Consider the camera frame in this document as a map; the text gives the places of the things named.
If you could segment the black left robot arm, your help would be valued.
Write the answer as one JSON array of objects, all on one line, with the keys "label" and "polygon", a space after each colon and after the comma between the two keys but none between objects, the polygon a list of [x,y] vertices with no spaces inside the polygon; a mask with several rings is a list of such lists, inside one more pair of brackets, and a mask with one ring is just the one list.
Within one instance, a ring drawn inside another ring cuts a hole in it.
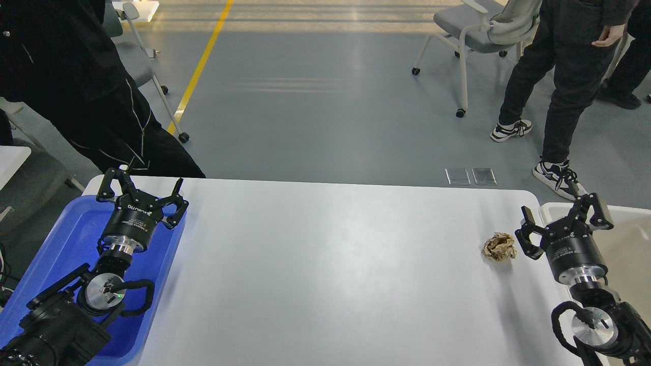
[{"label": "black left robot arm", "polygon": [[2,365],[120,365],[144,343],[184,226],[167,197],[109,169],[71,202],[2,312]]}]

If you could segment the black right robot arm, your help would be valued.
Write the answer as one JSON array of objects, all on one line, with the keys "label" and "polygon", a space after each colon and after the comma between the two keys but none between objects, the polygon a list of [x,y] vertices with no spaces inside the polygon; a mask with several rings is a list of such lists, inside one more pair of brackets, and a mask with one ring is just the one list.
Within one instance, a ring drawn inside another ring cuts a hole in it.
[{"label": "black right robot arm", "polygon": [[521,211],[515,236],[524,254],[534,260],[545,256],[554,280],[567,286],[572,297],[552,311],[558,342],[584,365],[600,365],[599,354],[625,365],[649,365],[649,327],[618,292],[601,282],[608,268],[593,232],[614,226],[605,203],[597,194],[579,196],[565,217],[544,227],[536,225],[527,206]]}]

